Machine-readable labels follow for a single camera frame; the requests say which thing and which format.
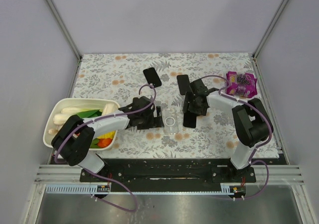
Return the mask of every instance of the white ring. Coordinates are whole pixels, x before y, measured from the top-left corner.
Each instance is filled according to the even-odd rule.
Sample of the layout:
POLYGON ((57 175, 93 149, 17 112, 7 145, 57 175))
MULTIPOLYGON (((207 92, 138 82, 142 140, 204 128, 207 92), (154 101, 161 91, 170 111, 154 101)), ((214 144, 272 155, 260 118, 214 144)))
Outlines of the white ring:
POLYGON ((173 126, 173 125, 175 124, 175 119, 170 116, 170 117, 167 117, 167 118, 164 120, 164 122, 165 122, 165 124, 166 124, 167 126, 173 126), (167 120, 168 118, 172 118, 172 119, 174 120, 174 123, 171 124, 171 125, 167 124, 166 120, 167 120))

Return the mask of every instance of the snack package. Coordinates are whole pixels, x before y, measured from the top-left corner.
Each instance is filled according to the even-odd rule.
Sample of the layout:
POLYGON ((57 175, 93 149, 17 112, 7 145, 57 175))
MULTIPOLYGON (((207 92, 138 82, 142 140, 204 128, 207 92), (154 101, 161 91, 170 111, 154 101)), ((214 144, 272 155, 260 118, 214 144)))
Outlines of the snack package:
POLYGON ((226 90, 227 94, 247 98, 252 98, 257 95, 257 78, 255 78, 253 74, 237 74, 237 72, 229 71, 226 77, 230 82, 230 87, 226 90))

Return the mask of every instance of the floral tablecloth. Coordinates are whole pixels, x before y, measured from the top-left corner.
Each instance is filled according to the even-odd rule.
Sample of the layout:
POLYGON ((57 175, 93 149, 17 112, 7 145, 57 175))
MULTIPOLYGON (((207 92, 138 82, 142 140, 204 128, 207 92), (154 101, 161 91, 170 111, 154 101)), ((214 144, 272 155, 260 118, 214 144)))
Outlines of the floral tablecloth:
MULTIPOLYGON (((177 75, 188 74, 190 81, 208 74, 225 76, 227 71, 253 73, 247 53, 182 53, 182 54, 88 54, 81 62, 75 84, 74 98, 116 100, 121 106, 138 96, 146 83, 143 70, 154 67, 162 81, 156 88, 156 105, 173 108, 179 132, 165 135, 163 128, 118 132, 110 150, 99 151, 104 158, 227 158, 236 149, 238 138, 231 117, 209 108, 207 116, 197 118, 195 129, 182 126, 182 103, 177 75)), ((208 88, 221 88, 219 78, 206 78, 208 88)), ((152 90, 143 89, 152 96, 152 90)), ((256 157, 278 157, 273 139, 258 149, 256 157)))

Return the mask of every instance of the transparent case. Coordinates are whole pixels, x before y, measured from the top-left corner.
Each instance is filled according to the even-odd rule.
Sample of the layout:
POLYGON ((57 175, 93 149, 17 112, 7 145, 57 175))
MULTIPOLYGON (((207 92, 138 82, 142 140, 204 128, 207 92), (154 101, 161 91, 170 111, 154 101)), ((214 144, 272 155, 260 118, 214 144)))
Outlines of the transparent case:
POLYGON ((165 134, 176 134, 178 133, 178 123, 175 110, 172 108, 162 109, 161 115, 164 123, 165 134))

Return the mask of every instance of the gray wall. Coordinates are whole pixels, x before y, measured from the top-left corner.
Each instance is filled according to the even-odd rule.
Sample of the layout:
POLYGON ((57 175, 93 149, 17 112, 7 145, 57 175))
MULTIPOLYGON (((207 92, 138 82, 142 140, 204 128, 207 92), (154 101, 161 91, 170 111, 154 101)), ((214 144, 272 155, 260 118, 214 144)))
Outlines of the gray wall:
POLYGON ((0 0, 0 223, 17 224, 76 59, 43 0, 0 0))
POLYGON ((80 52, 253 52, 281 0, 54 0, 80 52))
POLYGON ((290 160, 319 215, 319 0, 291 0, 257 60, 290 160))

